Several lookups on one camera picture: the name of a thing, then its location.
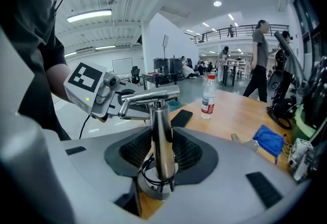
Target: bottle label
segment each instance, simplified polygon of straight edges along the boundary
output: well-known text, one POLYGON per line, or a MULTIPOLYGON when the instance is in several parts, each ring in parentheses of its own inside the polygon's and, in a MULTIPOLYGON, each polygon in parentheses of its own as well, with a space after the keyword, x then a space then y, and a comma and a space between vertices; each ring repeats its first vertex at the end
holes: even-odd
POLYGON ((214 111, 216 97, 202 97, 201 111, 206 114, 211 114, 214 111))

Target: whiteboard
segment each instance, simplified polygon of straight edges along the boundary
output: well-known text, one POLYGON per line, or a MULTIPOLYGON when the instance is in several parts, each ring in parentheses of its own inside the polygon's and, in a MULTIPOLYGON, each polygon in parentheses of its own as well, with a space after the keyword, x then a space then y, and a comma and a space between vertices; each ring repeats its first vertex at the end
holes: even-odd
POLYGON ((112 61, 112 69, 115 75, 131 73, 132 67, 132 58, 121 58, 112 61))

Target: smartphone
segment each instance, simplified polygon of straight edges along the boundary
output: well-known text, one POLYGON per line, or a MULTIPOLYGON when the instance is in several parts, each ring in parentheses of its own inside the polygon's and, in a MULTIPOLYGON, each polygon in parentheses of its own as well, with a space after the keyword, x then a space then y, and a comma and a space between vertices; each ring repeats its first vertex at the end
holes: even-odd
POLYGON ((193 112, 182 109, 171 121, 172 127, 182 127, 184 128, 190 118, 192 117, 193 112))

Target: person's arm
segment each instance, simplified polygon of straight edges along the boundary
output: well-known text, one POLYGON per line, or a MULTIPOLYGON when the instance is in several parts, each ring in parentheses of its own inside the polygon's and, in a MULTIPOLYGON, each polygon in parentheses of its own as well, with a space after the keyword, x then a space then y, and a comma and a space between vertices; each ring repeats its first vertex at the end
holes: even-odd
POLYGON ((252 43, 252 53, 253 53, 253 60, 250 66, 251 69, 254 70, 256 67, 256 62, 258 60, 258 43, 255 41, 252 43))
POLYGON ((219 54, 218 54, 218 64, 221 63, 221 61, 223 60, 223 52, 221 51, 219 54))
POLYGON ((256 63, 258 61, 258 44, 262 43, 264 34, 259 30, 255 30, 253 33, 253 43, 252 43, 252 53, 253 53, 253 60, 251 63, 251 69, 255 69, 256 63))
POLYGON ((268 51, 268 55, 274 54, 277 52, 279 49, 272 49, 272 51, 268 51))
POLYGON ((51 92, 57 97, 70 102, 63 83, 71 71, 65 61, 64 46, 55 36, 55 26, 52 28, 48 44, 40 45, 39 48, 51 92))

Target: blue cloth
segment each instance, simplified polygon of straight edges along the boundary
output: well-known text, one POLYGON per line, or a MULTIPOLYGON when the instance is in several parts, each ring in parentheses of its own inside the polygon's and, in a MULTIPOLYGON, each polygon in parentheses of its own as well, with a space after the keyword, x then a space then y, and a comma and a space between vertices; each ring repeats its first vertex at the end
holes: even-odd
POLYGON ((259 128, 253 139, 258 142, 260 147, 276 157, 275 163, 277 164, 277 157, 284 146, 284 139, 265 125, 259 128))

